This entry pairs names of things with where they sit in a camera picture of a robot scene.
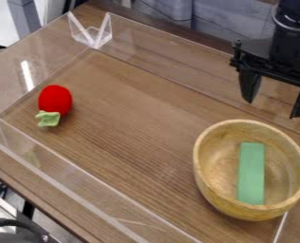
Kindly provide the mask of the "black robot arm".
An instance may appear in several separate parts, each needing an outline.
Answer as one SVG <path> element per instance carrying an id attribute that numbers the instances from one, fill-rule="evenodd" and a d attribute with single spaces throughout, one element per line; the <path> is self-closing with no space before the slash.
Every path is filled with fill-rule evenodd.
<path id="1" fill-rule="evenodd" d="M 279 0 L 272 7 L 272 36 L 232 42 L 230 66 L 238 72 L 240 97 L 251 103 L 262 77 L 300 87 L 300 0 Z M 300 118 L 300 93 L 288 117 Z"/>

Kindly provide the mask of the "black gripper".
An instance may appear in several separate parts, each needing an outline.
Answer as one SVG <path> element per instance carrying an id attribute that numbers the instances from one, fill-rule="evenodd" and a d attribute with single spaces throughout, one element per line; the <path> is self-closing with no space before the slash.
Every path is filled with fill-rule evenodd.
<path id="1" fill-rule="evenodd" d="M 238 72 L 240 97 L 251 103 L 262 77 L 300 87 L 300 30 L 276 26 L 270 38 L 235 40 L 230 66 Z M 300 118 L 300 94 L 290 116 Z"/>

